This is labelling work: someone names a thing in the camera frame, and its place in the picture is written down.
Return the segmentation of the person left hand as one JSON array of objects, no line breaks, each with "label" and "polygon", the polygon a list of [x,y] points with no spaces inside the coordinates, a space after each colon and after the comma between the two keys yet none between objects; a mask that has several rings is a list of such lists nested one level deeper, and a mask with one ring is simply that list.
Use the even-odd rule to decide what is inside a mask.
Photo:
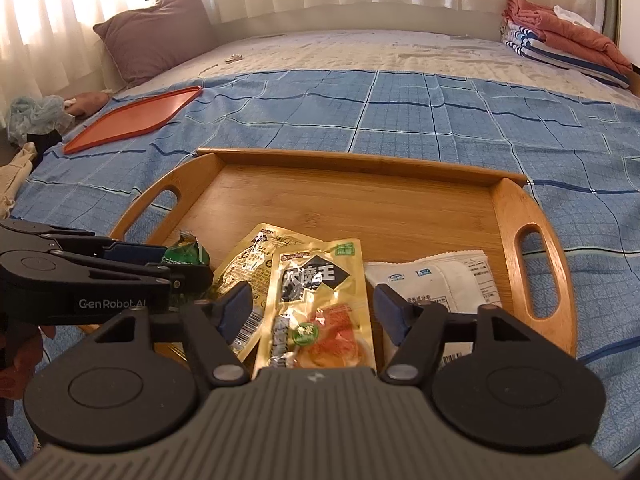
[{"label": "person left hand", "polygon": [[9,344],[14,350],[13,362],[1,371],[1,396],[3,399],[20,400],[24,396],[25,388],[34,376],[36,366],[43,358],[43,340],[46,335],[55,337],[54,326],[39,326],[37,331],[24,342],[17,344],[15,338],[8,334],[1,335],[1,348]]}]

